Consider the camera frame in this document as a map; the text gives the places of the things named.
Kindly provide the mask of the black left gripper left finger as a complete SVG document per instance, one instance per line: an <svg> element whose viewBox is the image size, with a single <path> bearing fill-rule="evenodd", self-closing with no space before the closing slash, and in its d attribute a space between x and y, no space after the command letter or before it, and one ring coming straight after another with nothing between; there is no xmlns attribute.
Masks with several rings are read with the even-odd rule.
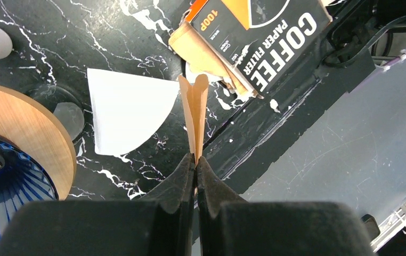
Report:
<svg viewBox="0 0 406 256"><path fill-rule="evenodd" d="M0 255L190 255L194 155L140 199L36 201L0 240Z"/></svg>

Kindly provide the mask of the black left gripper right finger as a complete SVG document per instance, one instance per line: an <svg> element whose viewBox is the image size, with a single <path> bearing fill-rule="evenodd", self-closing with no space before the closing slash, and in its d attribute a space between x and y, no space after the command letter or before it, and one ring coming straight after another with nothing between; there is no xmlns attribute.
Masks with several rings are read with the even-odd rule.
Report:
<svg viewBox="0 0 406 256"><path fill-rule="evenodd" d="M363 222L334 202L248 202L196 166L202 255L373 255Z"/></svg>

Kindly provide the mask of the white paper coffee filter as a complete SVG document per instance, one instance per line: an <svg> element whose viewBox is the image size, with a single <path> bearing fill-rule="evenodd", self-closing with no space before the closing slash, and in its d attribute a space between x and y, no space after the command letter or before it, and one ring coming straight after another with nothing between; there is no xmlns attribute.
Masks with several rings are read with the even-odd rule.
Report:
<svg viewBox="0 0 406 256"><path fill-rule="evenodd" d="M95 153L136 150L161 127L179 92L177 81L87 69Z"/></svg>

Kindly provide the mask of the brown paper coffee filter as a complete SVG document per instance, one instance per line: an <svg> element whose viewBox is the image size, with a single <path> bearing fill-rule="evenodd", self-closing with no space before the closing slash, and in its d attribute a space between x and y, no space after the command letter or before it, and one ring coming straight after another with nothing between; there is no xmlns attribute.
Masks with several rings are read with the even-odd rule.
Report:
<svg viewBox="0 0 406 256"><path fill-rule="evenodd" d="M184 118L189 139L190 153L194 154L195 163L202 156L205 134L206 106L208 98L208 77L197 76L193 85L183 76L178 77Z"/></svg>

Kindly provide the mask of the blue glass dripper cone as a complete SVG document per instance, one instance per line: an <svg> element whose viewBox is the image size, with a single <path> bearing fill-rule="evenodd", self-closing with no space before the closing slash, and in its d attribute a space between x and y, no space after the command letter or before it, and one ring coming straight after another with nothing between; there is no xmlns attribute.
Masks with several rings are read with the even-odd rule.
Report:
<svg viewBox="0 0 406 256"><path fill-rule="evenodd" d="M58 198L55 185L44 168L15 145L0 140L0 238L23 205Z"/></svg>

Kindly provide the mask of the orange coffee filter package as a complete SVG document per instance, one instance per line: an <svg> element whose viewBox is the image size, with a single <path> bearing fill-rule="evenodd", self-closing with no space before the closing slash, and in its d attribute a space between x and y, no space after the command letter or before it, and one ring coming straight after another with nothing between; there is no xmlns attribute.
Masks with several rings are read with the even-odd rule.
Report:
<svg viewBox="0 0 406 256"><path fill-rule="evenodd" d="M266 93L332 22L323 1L195 1L170 47L240 97Z"/></svg>

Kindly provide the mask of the wooden ring dripper holder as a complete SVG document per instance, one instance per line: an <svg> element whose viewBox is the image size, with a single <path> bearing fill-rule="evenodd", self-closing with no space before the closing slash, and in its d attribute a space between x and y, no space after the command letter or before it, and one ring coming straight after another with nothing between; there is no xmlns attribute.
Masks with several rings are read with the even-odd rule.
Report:
<svg viewBox="0 0 406 256"><path fill-rule="evenodd" d="M0 86L0 139L37 161L52 179L59 199L67 198L77 170L76 151L70 135L48 109Z"/></svg>

